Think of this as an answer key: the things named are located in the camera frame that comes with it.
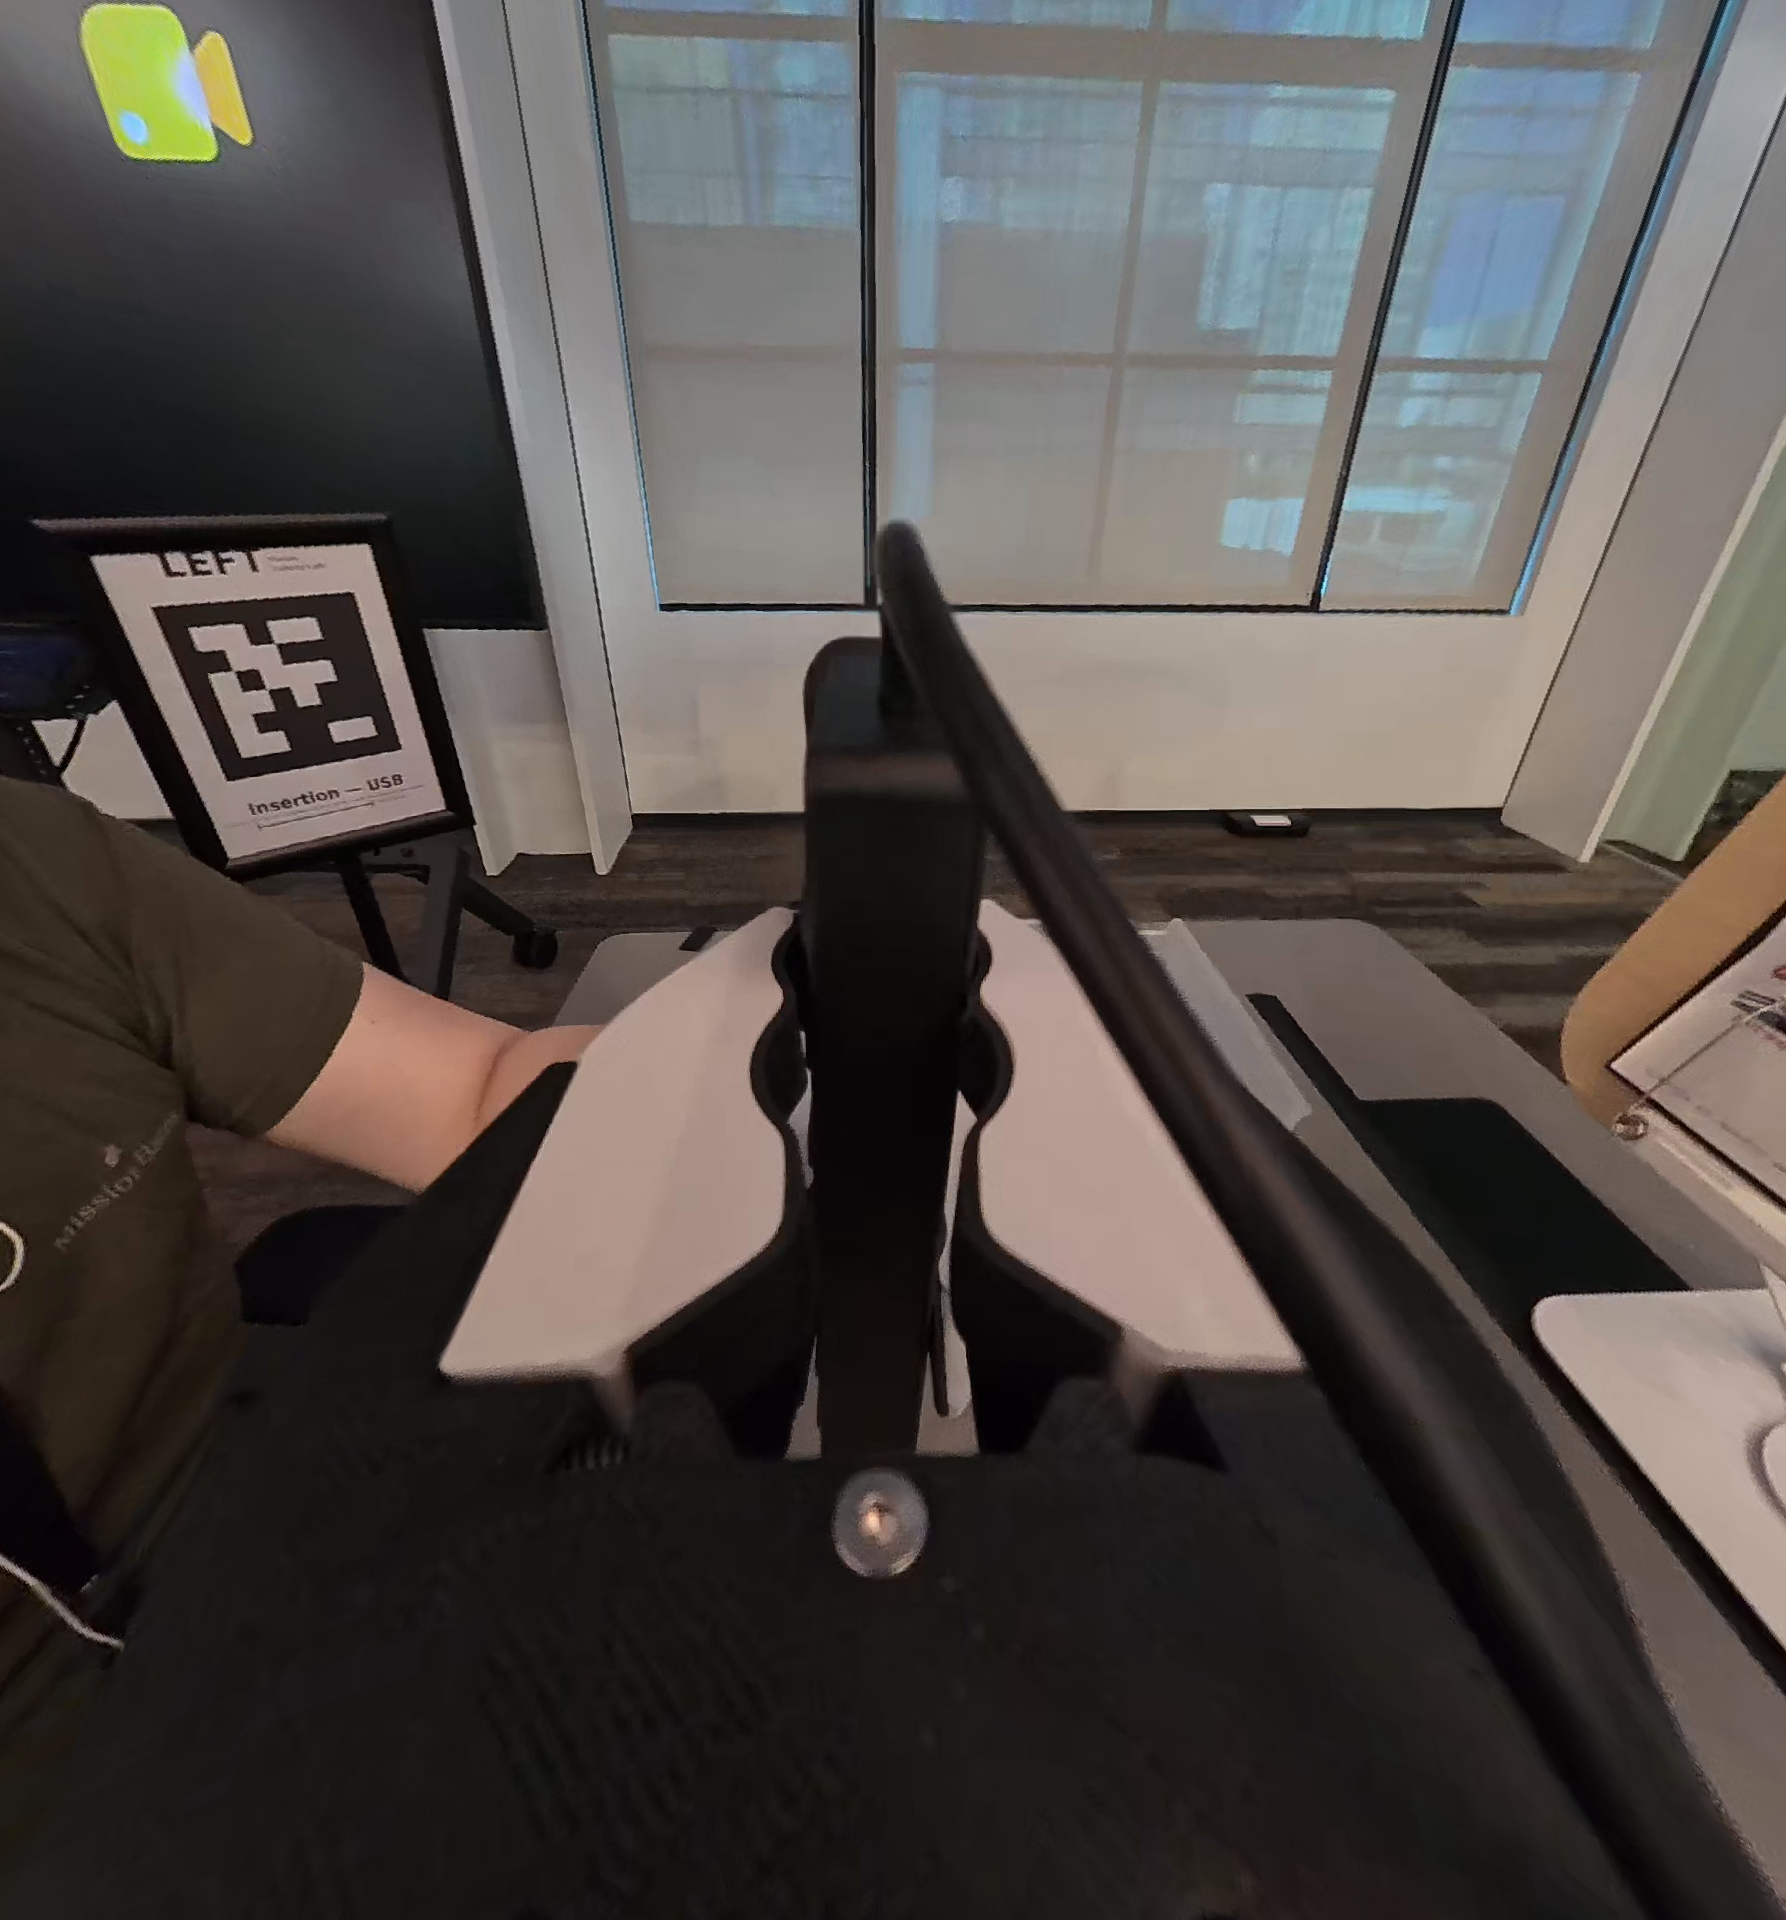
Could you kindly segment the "black usb hub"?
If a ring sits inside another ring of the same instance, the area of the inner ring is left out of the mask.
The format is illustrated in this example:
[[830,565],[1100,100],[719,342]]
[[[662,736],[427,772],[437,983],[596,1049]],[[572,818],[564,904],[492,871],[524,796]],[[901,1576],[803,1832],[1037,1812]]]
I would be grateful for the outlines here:
[[983,829],[880,641],[805,686],[799,930],[825,1460],[907,1454],[933,1348]]

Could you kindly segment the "black office chair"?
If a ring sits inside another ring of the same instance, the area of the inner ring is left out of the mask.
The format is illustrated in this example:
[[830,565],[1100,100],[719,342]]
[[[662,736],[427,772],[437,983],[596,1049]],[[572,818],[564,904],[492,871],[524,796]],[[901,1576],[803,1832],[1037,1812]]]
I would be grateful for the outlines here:
[[322,1206],[263,1227],[235,1257],[242,1323],[304,1328],[330,1289],[401,1212],[379,1204]]

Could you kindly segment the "person in green shirt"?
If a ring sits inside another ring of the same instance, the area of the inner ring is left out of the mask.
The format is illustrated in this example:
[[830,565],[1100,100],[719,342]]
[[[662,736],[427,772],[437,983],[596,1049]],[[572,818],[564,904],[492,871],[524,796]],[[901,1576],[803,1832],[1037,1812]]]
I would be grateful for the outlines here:
[[0,1224],[22,1241],[0,1391],[103,1567],[178,1500],[240,1350],[188,1129],[265,1137],[357,985],[276,901],[0,778]]

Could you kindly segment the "large gridded window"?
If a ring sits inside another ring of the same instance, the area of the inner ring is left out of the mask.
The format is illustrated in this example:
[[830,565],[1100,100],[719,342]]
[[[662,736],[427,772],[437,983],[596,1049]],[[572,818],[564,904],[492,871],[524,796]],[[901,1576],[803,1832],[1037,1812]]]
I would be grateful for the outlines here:
[[1719,5],[585,5],[662,611],[1514,611]]

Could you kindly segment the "framed marker sign on stand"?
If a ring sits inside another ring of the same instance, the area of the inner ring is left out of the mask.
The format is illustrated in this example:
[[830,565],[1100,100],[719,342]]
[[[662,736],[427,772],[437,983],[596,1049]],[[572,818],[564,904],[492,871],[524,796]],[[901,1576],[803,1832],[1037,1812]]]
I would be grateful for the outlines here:
[[379,972],[449,998],[473,918],[558,937],[478,873],[476,818],[393,520],[44,517],[186,850],[236,880],[336,874]]

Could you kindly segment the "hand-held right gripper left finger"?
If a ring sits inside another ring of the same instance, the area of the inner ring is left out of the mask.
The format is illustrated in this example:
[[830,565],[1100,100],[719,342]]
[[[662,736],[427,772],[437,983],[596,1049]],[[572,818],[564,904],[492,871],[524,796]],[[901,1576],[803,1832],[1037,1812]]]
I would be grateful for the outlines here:
[[449,1335],[450,1380],[619,1378],[782,1237],[807,1185],[795,935],[765,907],[603,1023]]

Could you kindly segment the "small dark screen on stand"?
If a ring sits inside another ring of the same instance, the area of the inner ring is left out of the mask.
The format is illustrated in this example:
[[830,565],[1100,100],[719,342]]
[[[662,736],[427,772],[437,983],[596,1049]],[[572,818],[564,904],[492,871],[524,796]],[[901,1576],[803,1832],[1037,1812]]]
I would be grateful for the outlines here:
[[66,784],[114,686],[101,653],[72,626],[0,621],[0,775]]

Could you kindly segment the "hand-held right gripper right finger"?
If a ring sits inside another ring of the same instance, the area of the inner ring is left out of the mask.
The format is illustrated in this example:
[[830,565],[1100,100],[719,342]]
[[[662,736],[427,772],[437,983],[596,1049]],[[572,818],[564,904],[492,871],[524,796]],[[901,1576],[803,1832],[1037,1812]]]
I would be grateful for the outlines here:
[[1049,937],[993,901],[979,987],[1010,1068],[978,1129],[998,1249],[1172,1371],[1305,1363]]

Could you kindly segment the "instruction sheet on stand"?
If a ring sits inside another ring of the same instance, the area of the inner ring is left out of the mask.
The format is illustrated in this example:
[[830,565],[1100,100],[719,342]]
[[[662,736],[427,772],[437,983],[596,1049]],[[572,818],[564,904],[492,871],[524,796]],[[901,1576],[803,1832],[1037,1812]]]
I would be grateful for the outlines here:
[[1786,911],[1786,773],[1573,998],[1562,1076],[1610,1128],[1632,1100],[1610,1062]]

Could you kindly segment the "person's left forearm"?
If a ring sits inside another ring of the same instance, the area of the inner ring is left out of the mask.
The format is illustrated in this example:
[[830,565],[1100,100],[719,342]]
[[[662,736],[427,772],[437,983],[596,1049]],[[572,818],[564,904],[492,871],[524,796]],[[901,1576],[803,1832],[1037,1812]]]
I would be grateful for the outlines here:
[[600,1033],[510,1028],[366,965],[330,1060],[265,1141],[424,1192],[545,1068],[580,1060]]

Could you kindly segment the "white stand base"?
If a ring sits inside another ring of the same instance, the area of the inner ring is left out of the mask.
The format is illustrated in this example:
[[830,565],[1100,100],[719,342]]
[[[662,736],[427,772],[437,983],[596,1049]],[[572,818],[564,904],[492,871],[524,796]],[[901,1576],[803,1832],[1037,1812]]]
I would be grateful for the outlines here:
[[1786,1653],[1786,1280],[1553,1296],[1533,1328]]

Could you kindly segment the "large black wall screen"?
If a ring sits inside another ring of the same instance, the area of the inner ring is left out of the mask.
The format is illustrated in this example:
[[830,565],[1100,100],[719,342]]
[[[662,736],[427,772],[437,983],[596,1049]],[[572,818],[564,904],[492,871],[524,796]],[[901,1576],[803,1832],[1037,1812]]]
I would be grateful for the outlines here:
[[45,519],[393,520],[415,616],[540,627],[431,5],[170,5],[246,147],[134,158],[87,5],[0,5],[0,618],[67,616]]

